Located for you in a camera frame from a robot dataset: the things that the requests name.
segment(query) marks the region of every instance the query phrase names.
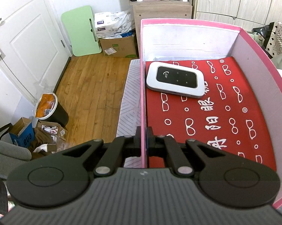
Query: blue box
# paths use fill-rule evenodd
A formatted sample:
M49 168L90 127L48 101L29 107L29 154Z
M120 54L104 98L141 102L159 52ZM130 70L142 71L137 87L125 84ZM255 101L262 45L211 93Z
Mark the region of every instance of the blue box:
M30 143L35 140L31 120L20 118L9 131L9 135L14 145L28 148Z

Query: trash bin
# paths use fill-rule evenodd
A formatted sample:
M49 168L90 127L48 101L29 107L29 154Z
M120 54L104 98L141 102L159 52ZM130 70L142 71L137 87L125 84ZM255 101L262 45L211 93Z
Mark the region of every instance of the trash bin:
M65 109L61 106L61 104L58 102L57 96L54 93L52 94L55 97L54 107L47 116L39 118L39 120L46 120L47 122L58 123L63 128L65 128L69 120L69 115L65 111ZM35 112L37 112L37 108L38 108L40 101L41 101L41 98L35 106Z

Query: circular pad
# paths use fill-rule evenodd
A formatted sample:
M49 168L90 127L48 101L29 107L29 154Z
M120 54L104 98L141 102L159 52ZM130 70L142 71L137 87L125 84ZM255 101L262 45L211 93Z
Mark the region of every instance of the circular pad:
M62 181L64 174L54 167L41 167L35 169L28 175L28 180L39 187L49 187Z
M247 168L234 168L224 174L224 179L232 186L249 188L258 183L259 175Z
M206 160L199 174L199 185L206 195L220 204L252 208L272 204L280 180L267 166L227 153Z
M89 174L70 156L40 158L14 169L7 180L12 198L22 206L50 208L79 197L89 185Z

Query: door hinge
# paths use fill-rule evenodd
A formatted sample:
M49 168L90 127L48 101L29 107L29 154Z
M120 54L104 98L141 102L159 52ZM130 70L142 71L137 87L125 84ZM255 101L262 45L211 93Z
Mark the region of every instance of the door hinge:
M63 47L65 47L65 44L64 44L64 42L61 40L61 43L63 44Z

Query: brown box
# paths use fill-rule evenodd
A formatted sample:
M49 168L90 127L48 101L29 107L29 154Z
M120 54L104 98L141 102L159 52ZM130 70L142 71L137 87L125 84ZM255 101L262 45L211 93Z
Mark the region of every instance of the brown box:
M136 34L116 39L100 38L99 40L106 57L136 58L138 56Z
M58 123L52 123L52 122L45 122L45 121L38 121L37 127L38 128L42 128L42 125L45 125L47 127L57 127L58 131L57 131L57 136L59 138L61 138L62 140L66 141L67 135L68 135L68 131L66 129L64 129L60 124Z
M14 145L24 148L28 148L35 139L31 120L23 117L13 125L8 133Z

